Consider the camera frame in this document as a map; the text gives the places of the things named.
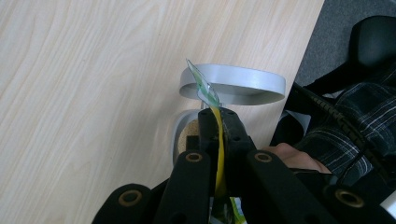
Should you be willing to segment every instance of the gray carpet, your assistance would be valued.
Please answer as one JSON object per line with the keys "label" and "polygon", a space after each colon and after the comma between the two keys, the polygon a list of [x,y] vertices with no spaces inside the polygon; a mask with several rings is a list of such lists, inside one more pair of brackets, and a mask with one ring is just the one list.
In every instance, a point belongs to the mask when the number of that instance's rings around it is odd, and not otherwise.
{"label": "gray carpet", "polygon": [[326,0],[295,81],[307,85],[341,65],[353,25],[374,15],[396,17],[396,0]]}

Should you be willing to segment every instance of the plaid shirt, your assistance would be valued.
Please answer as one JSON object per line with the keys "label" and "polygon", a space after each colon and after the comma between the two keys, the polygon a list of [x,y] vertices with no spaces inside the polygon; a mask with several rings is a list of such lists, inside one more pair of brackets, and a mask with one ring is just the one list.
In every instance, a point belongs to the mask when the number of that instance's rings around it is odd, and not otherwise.
{"label": "plaid shirt", "polygon": [[[383,156],[396,155],[396,62],[345,90],[335,104]],[[307,133],[294,147],[340,175],[359,150],[331,118]],[[347,176],[354,183],[373,169],[363,157]]]}

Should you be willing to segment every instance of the person's hand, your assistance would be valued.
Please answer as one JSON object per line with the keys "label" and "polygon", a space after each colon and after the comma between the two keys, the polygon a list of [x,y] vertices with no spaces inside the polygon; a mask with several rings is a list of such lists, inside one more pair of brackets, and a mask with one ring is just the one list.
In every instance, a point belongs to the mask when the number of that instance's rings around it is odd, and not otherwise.
{"label": "person's hand", "polygon": [[263,150],[276,154],[289,168],[317,170],[324,174],[332,173],[320,161],[313,159],[307,153],[302,152],[289,144],[281,143],[276,147],[265,147]]}

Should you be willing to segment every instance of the bolt hole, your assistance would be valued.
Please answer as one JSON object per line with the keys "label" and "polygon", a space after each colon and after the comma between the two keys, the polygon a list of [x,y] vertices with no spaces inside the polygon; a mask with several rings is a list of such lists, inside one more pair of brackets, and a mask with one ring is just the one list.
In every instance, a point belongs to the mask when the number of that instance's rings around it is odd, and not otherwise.
{"label": "bolt hole", "polygon": [[187,223],[186,215],[182,213],[175,213],[171,216],[171,223],[172,224],[183,224]]}
{"label": "bolt hole", "polygon": [[304,220],[308,224],[320,224],[320,219],[315,215],[307,215]]}
{"label": "bolt hole", "polygon": [[344,189],[338,189],[335,192],[335,197],[341,203],[344,203],[351,207],[361,208],[364,206],[364,200],[360,196]]}
{"label": "bolt hole", "polygon": [[257,153],[254,158],[256,158],[257,161],[262,161],[262,162],[270,162],[272,161],[272,157],[266,153]]}
{"label": "bolt hole", "polygon": [[199,153],[195,153],[195,152],[189,153],[186,156],[186,160],[190,161],[190,162],[198,162],[201,159],[202,159],[202,155]]}
{"label": "bolt hole", "polygon": [[140,202],[143,195],[139,190],[127,190],[119,197],[119,204],[125,207],[134,206]]}

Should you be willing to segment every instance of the light wood surface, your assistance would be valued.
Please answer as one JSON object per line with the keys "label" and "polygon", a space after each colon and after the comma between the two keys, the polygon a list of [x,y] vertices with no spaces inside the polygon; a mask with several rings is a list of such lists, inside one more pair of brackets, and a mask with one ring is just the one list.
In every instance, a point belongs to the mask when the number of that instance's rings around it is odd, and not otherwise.
{"label": "light wood surface", "polygon": [[[287,91],[323,0],[0,1],[0,222],[90,223],[116,188],[172,171],[193,63],[277,73]],[[257,147],[284,101],[231,106]]]}

